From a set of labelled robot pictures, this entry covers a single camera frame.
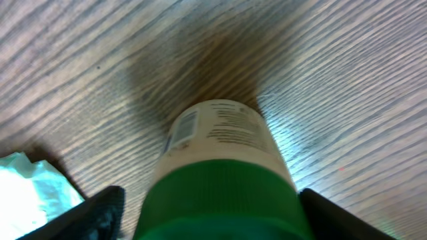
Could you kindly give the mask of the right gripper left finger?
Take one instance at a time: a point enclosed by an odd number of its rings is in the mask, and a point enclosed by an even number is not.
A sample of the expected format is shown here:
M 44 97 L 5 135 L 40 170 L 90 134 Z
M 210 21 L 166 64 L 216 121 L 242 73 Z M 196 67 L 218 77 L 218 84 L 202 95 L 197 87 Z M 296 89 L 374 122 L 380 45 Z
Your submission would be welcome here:
M 109 186 L 19 240 L 116 240 L 124 206 L 125 189 Z

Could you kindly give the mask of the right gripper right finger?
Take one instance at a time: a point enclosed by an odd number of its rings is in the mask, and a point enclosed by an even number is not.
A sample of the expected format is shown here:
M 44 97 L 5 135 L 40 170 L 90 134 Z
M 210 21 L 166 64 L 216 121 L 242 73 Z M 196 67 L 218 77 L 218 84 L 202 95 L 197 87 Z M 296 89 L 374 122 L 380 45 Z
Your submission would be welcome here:
M 299 200 L 316 239 L 395 240 L 311 189 Z

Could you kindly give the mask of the light green packet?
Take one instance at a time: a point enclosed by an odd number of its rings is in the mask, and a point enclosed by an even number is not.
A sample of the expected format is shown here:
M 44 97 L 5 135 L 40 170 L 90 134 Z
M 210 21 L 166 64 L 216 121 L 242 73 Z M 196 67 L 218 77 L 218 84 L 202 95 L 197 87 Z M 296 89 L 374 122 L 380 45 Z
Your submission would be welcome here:
M 46 160 L 26 154 L 1 158 L 1 238 L 18 239 L 84 202 L 67 178 Z

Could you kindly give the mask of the green lid jar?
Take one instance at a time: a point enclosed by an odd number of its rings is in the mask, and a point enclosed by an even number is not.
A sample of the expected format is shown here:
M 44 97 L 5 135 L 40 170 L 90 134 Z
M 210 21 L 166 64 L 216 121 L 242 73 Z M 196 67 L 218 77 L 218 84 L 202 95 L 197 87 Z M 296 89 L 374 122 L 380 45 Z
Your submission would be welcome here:
M 313 239 L 262 116 L 232 100 L 186 109 L 169 130 L 135 239 Z

